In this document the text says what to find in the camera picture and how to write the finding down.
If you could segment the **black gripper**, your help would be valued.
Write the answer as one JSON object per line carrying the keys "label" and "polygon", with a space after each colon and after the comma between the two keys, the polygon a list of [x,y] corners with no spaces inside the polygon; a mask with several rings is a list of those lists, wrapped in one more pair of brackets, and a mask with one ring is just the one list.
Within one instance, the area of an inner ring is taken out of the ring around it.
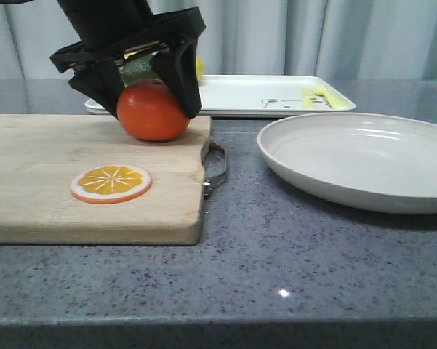
{"label": "black gripper", "polygon": [[168,47],[151,59],[153,71],[193,119],[202,108],[196,70],[197,38],[206,28],[198,7],[153,14],[149,6],[63,6],[81,41],[63,47],[50,60],[63,73],[77,65],[69,85],[93,99],[116,119],[124,82],[110,58],[151,47]]}

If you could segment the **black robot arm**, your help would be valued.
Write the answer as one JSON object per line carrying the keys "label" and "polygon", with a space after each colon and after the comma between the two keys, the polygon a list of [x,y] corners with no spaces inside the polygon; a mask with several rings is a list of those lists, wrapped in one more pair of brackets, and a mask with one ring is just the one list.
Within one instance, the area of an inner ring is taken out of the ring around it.
{"label": "black robot arm", "polygon": [[152,53],[153,71],[192,119],[202,104],[196,77],[196,47],[206,28],[198,7],[153,14],[146,1],[60,1],[79,42],[50,59],[59,72],[71,69],[70,86],[112,116],[124,90],[119,68],[125,54]]}

